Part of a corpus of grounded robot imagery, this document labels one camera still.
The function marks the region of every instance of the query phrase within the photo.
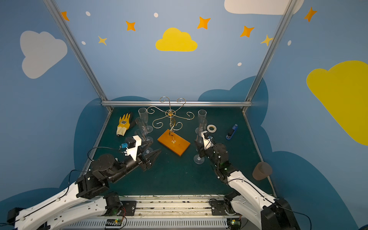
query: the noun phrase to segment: green mat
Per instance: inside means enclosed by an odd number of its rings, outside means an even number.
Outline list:
[[[119,148],[125,142],[125,137],[116,136],[116,128],[119,117],[127,112],[134,112],[134,119],[139,116],[138,107],[116,107],[114,108],[106,129],[102,135],[99,146]],[[253,144],[247,124],[245,123],[240,108],[220,108],[220,107],[183,107],[177,115],[187,117],[186,112],[195,114],[193,120],[177,118],[177,122],[183,123],[183,128],[175,133],[191,143],[182,156],[176,155],[168,148],[157,141],[168,128],[169,118],[160,121],[164,123],[160,129],[153,129],[148,136],[154,142],[151,146],[155,149],[162,149],[151,169],[143,172],[140,168],[122,178],[115,184],[110,183],[110,191],[119,195],[200,195],[200,194],[229,194],[233,191],[228,185],[222,184],[217,179],[211,168],[210,161],[205,159],[203,164],[196,164],[193,157],[197,154],[194,139],[196,138],[195,128],[198,126],[198,110],[207,111],[208,124],[217,127],[213,133],[214,141],[226,145],[229,152],[230,162],[239,169],[244,176],[257,185],[266,193],[272,194],[272,188],[267,179],[256,181],[252,177],[254,167],[261,161]],[[163,112],[156,109],[154,114],[149,115],[148,124],[152,125],[154,119],[163,117]],[[228,141],[225,136],[234,124],[238,124],[238,130],[233,138]],[[125,134],[126,137],[133,136],[138,127],[133,127]],[[111,153],[120,161],[124,155],[109,149],[97,149],[94,159],[105,153]]]

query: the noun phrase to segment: yellow star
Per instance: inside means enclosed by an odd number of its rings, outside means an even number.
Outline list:
[[[267,35],[266,35],[266,40],[262,41],[262,42],[261,42],[261,44],[262,44],[262,43],[266,43],[266,44],[267,44],[267,46],[268,46],[269,42],[270,42],[272,39],[273,39],[273,38],[269,38],[269,37],[268,37],[268,34],[267,34]]]
[[[251,35],[251,32],[252,32],[253,29],[254,29],[254,27],[253,28],[248,28],[248,27],[244,26],[244,31],[240,35],[240,37],[244,37],[244,36],[249,37]]]
[[[69,18],[67,17],[67,12],[62,12],[61,15],[63,16],[63,18],[67,21],[69,21]]]
[[[312,19],[312,17],[313,17],[313,15],[314,15],[315,13],[317,13],[317,11],[314,11],[314,10],[312,10],[312,8],[311,8],[311,9],[309,10],[308,14],[306,15],[306,17],[305,17],[304,19],[308,19],[308,22],[310,22],[310,21],[311,21],[311,19]]]
[[[210,18],[203,19],[203,18],[199,17],[199,25],[198,25],[197,29],[199,29],[199,28],[207,29],[207,24],[208,24],[209,20],[210,20]]]
[[[102,39],[102,38],[100,38],[100,36],[98,36],[98,38],[100,39],[100,41],[98,43],[103,43],[103,44],[105,44],[105,46],[107,46],[106,43],[105,43],[107,38]]]
[[[128,31],[128,30],[135,31],[135,28],[134,28],[134,24],[135,24],[135,22],[130,23],[130,22],[126,21],[126,23],[127,23],[127,25],[128,25],[127,31]]]

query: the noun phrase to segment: robotic arm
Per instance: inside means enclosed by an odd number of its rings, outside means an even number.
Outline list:
[[[240,213],[262,230],[300,230],[289,203],[263,192],[229,162],[225,145],[213,142],[208,131],[201,133],[203,143],[197,142],[199,156],[208,157],[214,165],[217,178],[236,191],[225,196],[228,215]]]
[[[122,144],[127,148],[124,161],[119,162],[111,154],[100,156],[91,162],[90,171],[60,193],[33,207],[10,210],[7,222],[16,230],[52,230],[91,216],[118,215],[121,203],[117,194],[75,205],[109,190],[109,182],[116,183],[139,166],[143,171],[151,168],[161,152],[158,149],[143,154],[152,143],[142,141],[139,136],[126,138],[126,143]]]

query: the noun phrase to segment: white cloud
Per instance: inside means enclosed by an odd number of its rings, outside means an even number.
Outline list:
[[[55,39],[47,32],[24,31],[21,49],[25,56],[22,69],[27,77],[35,79],[60,61],[68,51],[63,40]]]
[[[303,5],[298,0],[294,7],[295,14]],[[225,0],[225,9],[233,14],[271,14],[283,15],[289,0]]]

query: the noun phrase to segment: spiral metal arm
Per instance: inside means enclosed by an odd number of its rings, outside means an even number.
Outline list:
[[[185,103],[187,102],[187,100],[185,100],[184,98],[179,98],[179,99],[177,99],[176,100],[176,102],[178,102],[178,103],[181,103],[181,102],[184,102],[177,110],[173,110],[173,109],[171,109],[171,103],[170,103],[170,98],[168,98],[168,97],[161,97],[160,98],[160,102],[161,103],[164,103],[164,102],[166,102],[166,100],[167,101],[169,101],[169,109],[168,110],[166,110],[166,111],[163,111],[162,109],[159,109],[159,108],[157,108],[156,106],[150,106],[150,107],[148,107],[147,108],[147,112],[149,113],[149,114],[153,114],[154,112],[155,112],[155,110],[153,109],[153,108],[156,108],[156,109],[158,109],[159,111],[161,111],[161,112],[164,112],[165,113],[165,116],[164,117],[161,117],[161,118],[158,118],[158,119],[155,119],[153,122],[152,122],[152,126],[154,127],[154,128],[162,128],[162,126],[163,126],[163,123],[160,121],[160,122],[157,122],[158,120],[161,120],[161,119],[164,119],[165,117],[169,117],[170,118],[170,131],[169,131],[169,135],[171,135],[171,133],[172,132],[174,132],[174,131],[178,131],[178,130],[180,130],[182,127],[183,127],[183,123],[182,122],[176,122],[176,120],[175,120],[175,118],[174,117],[178,117],[178,118],[182,118],[182,119],[186,119],[186,120],[191,120],[191,119],[193,119],[194,118],[194,113],[192,113],[192,112],[187,112],[187,115],[188,115],[188,117],[189,118],[185,118],[185,117],[180,117],[180,116],[177,116],[176,115],[176,112],[179,110],[179,109],[181,109],[184,105],[185,105]]]

